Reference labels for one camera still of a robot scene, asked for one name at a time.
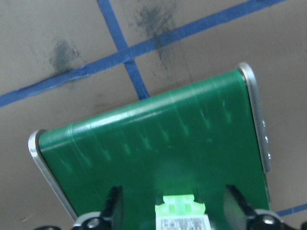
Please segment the light green clip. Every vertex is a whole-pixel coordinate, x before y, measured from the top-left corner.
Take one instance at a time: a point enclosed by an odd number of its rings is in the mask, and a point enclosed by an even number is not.
[[[165,195],[164,204],[155,206],[155,213],[159,217],[203,215],[205,204],[194,202],[194,195]]]

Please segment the screw head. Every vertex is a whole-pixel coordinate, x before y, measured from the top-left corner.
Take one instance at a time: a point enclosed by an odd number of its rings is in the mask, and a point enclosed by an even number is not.
[[[100,224],[100,219],[98,218],[92,218],[88,223],[87,227],[89,229],[96,228]]]
[[[264,215],[263,218],[262,218],[262,220],[263,220],[263,222],[264,222],[265,224],[270,224],[270,225],[275,224],[275,219],[274,219],[274,217],[269,216],[269,215]]]

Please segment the scuff mark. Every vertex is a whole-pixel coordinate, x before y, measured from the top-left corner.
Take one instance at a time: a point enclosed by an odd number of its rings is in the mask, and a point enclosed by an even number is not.
[[[28,221],[30,218],[32,218],[35,215],[36,214],[31,214],[31,215],[29,215],[27,217],[23,217],[23,218],[20,219],[20,222],[24,223],[24,222]]]
[[[178,0],[142,0],[142,6],[136,10],[135,15],[136,24],[144,29],[149,38],[154,39],[159,58],[166,71],[168,71],[169,62],[172,61],[172,47],[163,47],[158,36],[176,27],[173,15],[179,4]]]
[[[72,69],[71,62],[80,56],[74,44],[69,44],[65,39],[57,39],[50,55],[49,62],[58,74]]]

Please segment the blue painter's tape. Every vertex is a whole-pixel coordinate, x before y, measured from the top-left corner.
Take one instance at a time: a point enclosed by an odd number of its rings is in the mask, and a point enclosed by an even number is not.
[[[182,27],[179,27],[175,30],[166,32],[164,34],[161,34],[155,38],[149,39],[147,41],[141,42],[139,44],[136,44],[132,47],[127,47],[125,49],[121,49],[124,47],[123,44],[116,45],[118,48],[117,53],[112,54],[108,57],[102,58],[98,61],[92,62],[88,65],[85,65],[83,67],[73,69],[70,72],[57,75],[55,77],[43,80],[41,82],[38,82],[34,85],[21,88],[19,90],[15,90],[12,92],[9,92],[7,94],[0,96],[0,107],[5,106],[7,104],[16,102],[18,100],[21,100],[23,98],[29,97],[31,95],[43,92],[45,90],[57,87],[61,84],[64,84],[68,81],[75,80],[78,78],[86,77],[89,75],[92,75],[94,73],[97,73],[99,71],[103,71],[107,68],[111,68],[115,65],[118,65],[120,63],[126,63],[129,61],[132,61],[134,58],[143,55],[145,53],[151,52],[155,49],[161,48],[163,46],[166,46],[168,44],[171,44],[173,42],[179,41],[183,38],[186,38],[190,35],[197,34],[199,32],[205,31],[207,29],[210,29],[214,26],[220,25],[222,23],[227,23],[232,20],[235,20],[237,18],[243,17],[247,14],[262,10],[264,8],[270,7],[274,4],[283,2],[286,0],[250,0],[244,3],[241,3],[239,5],[236,5],[234,7],[228,8],[226,10],[217,12],[213,15],[201,18],[195,22],[186,24]],[[102,2],[103,5],[99,5],[99,7],[104,6],[104,0],[97,0],[98,4]],[[104,15],[107,15],[108,12],[110,12],[109,8],[104,9],[106,13]],[[111,19],[111,17],[107,17],[106,23],[109,24],[109,22],[114,23],[114,21]],[[118,29],[115,29],[116,26],[112,26],[112,30],[114,29],[115,32],[112,32],[112,37],[116,37],[116,34]],[[115,39],[114,42],[118,43],[124,39],[122,33],[119,36],[119,39]]]
[[[285,0],[250,0],[210,16],[201,18],[172,31],[163,33],[153,39],[136,44],[130,47],[130,51],[135,58],[139,55],[164,47],[188,36],[208,30],[220,24],[230,22],[283,1]]]
[[[146,90],[144,82],[139,80],[141,76],[134,60],[124,62],[124,65],[139,99],[142,100],[148,98],[149,94]]]
[[[302,212],[307,210],[307,204],[299,205],[296,207],[292,207],[283,211],[277,212],[277,214],[281,217],[288,216],[297,212]]]
[[[117,50],[128,48],[109,0],[97,0],[97,3],[103,17],[105,18],[106,25],[113,38]]]
[[[106,25],[113,38],[117,50],[127,50],[127,42],[122,31],[120,30],[119,24],[109,0],[97,0],[97,3],[103,17],[105,18]],[[140,100],[148,98],[149,94],[133,58],[130,57],[128,61],[124,61],[124,65],[133,84],[133,87],[138,95],[138,98]]]
[[[97,72],[103,71],[105,69],[111,68],[124,62],[126,60],[125,58],[127,59],[126,56],[121,56],[119,53],[115,53],[98,61],[92,62],[88,65],[73,69],[69,72],[42,80],[38,83],[15,91],[8,92],[0,96],[0,107],[41,93],[43,91],[58,87],[68,81],[84,78]]]

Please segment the green panel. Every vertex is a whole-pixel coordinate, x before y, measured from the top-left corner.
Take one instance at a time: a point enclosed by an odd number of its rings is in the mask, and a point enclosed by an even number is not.
[[[268,209],[248,92],[231,71],[43,133],[43,157],[78,215],[124,190],[123,230],[154,230],[155,204],[194,194],[218,230],[225,184]]]

